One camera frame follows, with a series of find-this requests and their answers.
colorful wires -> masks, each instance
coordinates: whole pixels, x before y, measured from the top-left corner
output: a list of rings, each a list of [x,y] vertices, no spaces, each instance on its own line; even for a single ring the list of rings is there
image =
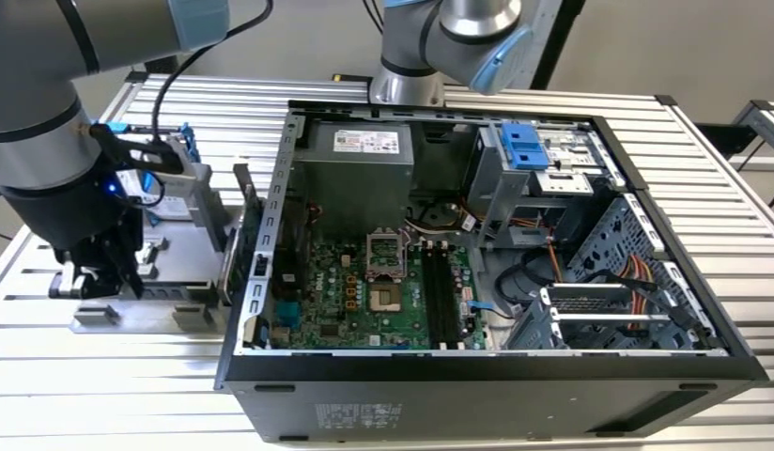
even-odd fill
[[[465,197],[460,197],[460,207],[463,208],[463,210],[465,211],[467,214],[469,214],[471,216],[473,216],[479,220],[480,223],[485,222],[485,216],[473,213],[473,211],[471,210],[471,207],[468,206],[468,203],[465,202]],[[515,226],[539,227],[540,218],[537,218],[537,219],[512,218],[511,222],[513,223]]]
[[[627,260],[627,266],[621,271],[620,276],[627,277],[632,270],[633,279],[636,280],[645,280],[647,282],[655,282],[655,275],[652,274],[652,269],[649,265],[643,261],[643,258],[631,255]],[[632,314],[633,315],[643,315],[647,311],[647,299],[633,291],[633,305],[632,305]],[[640,324],[629,324],[629,329],[635,330],[640,327]]]
[[[552,258],[552,266],[555,268],[555,280],[556,282],[563,282],[563,272],[560,271],[560,264],[557,263],[557,255],[555,253],[555,246],[552,242],[555,241],[555,228],[549,227],[549,236],[547,237],[547,245],[549,247],[549,257]]]

slotted metal table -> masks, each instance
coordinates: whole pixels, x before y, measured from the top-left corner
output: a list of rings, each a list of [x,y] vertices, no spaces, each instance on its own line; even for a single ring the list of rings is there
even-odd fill
[[[101,119],[148,125],[161,83],[128,82]],[[248,163],[268,192],[291,99],[361,102],[367,86],[203,77],[173,85],[161,122],[196,128],[227,203],[241,202],[233,163]],[[511,90],[485,98],[455,86],[448,105],[607,117],[772,383],[647,439],[308,447],[774,450],[774,215],[680,108],[653,96]],[[71,333],[80,302],[48,299],[56,267],[24,228],[0,258],[0,449],[263,446],[233,396],[212,390],[221,336]]]

product label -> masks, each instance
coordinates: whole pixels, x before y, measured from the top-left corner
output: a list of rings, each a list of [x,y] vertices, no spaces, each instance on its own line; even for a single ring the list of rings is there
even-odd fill
[[[159,200],[159,194],[145,193],[141,189],[141,183],[136,171],[119,171],[116,174],[128,196],[135,195],[140,197],[144,204],[153,204]],[[192,219],[187,201],[181,197],[165,195],[161,202],[159,202],[155,207],[148,207],[147,210],[165,220]]]
[[[465,221],[463,221],[463,230],[471,232],[473,230],[473,226],[476,226],[476,218],[468,215]]]
[[[399,427],[403,404],[316,404],[321,429],[392,429]]]
[[[335,151],[397,154],[399,132],[340,130],[335,133]]]

